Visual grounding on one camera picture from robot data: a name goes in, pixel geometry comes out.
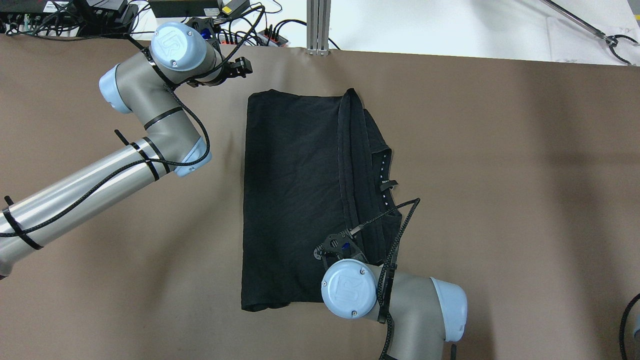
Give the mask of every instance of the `metal rod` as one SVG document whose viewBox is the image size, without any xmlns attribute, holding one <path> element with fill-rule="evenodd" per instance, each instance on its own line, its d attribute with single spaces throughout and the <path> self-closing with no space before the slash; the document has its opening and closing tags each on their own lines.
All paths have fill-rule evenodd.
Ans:
<svg viewBox="0 0 640 360">
<path fill-rule="evenodd" d="M 559 12 L 560 14 L 564 15 L 567 19 L 569 19 L 569 20 L 573 21 L 574 23 L 578 24 L 580 27 L 582 27 L 586 31 L 594 34 L 595 36 L 597 36 L 597 37 L 599 37 L 601 39 L 608 40 L 607 39 L 607 35 L 605 33 L 600 31 L 599 29 L 597 29 L 593 25 L 589 24 L 588 22 L 586 22 L 586 21 L 582 20 L 581 18 L 577 17 L 576 15 L 574 15 L 569 10 L 563 8 L 562 6 L 556 4 L 555 2 L 553 2 L 551 0 L 540 0 L 540 1 L 542 1 L 543 3 L 549 5 L 549 7 L 551 7 L 555 11 Z"/>
</svg>

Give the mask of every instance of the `logo on robot cap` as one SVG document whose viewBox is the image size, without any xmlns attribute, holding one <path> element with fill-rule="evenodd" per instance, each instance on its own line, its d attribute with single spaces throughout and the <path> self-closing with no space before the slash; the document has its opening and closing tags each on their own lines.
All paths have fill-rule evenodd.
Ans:
<svg viewBox="0 0 640 360">
<path fill-rule="evenodd" d="M 335 299 L 345 302 L 358 301 L 364 281 L 357 277 L 345 275 L 338 276 L 338 285 L 335 287 Z"/>
<path fill-rule="evenodd" d="M 161 33 L 157 39 L 160 40 L 160 48 L 166 57 L 170 57 L 186 47 L 184 37 L 178 29 L 171 29 L 171 31 Z"/>
</svg>

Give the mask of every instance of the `white label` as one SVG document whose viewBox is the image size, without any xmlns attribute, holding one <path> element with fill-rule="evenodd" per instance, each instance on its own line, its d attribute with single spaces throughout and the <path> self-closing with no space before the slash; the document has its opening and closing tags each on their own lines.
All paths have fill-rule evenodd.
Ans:
<svg viewBox="0 0 640 360">
<path fill-rule="evenodd" d="M 218 16 L 220 15 L 219 8 L 204 8 L 204 15 L 206 16 Z"/>
<path fill-rule="evenodd" d="M 54 13 L 58 11 L 58 8 L 56 7 L 55 4 L 58 4 L 60 6 L 65 6 L 67 4 L 69 4 L 68 1 L 47 1 L 47 4 L 44 6 L 44 9 L 42 10 L 42 12 L 44 13 Z"/>
</svg>

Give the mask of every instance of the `metal bracket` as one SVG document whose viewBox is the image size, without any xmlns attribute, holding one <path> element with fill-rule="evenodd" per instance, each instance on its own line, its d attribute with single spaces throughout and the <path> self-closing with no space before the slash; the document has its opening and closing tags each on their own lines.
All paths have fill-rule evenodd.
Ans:
<svg viewBox="0 0 640 360">
<path fill-rule="evenodd" d="M 329 55 L 331 0 L 307 0 L 307 54 Z"/>
</svg>

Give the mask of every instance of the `black garment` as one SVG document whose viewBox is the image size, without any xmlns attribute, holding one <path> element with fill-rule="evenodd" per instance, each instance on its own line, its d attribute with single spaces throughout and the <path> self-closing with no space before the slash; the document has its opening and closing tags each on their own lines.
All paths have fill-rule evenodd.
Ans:
<svg viewBox="0 0 640 360">
<path fill-rule="evenodd" d="M 242 308 L 322 302 L 323 262 L 313 256 L 329 234 L 394 206 L 391 149 L 353 89 L 342 97 L 270 90 L 249 97 L 244 161 Z M 356 244 L 383 262 L 401 216 L 366 227 Z"/>
</svg>

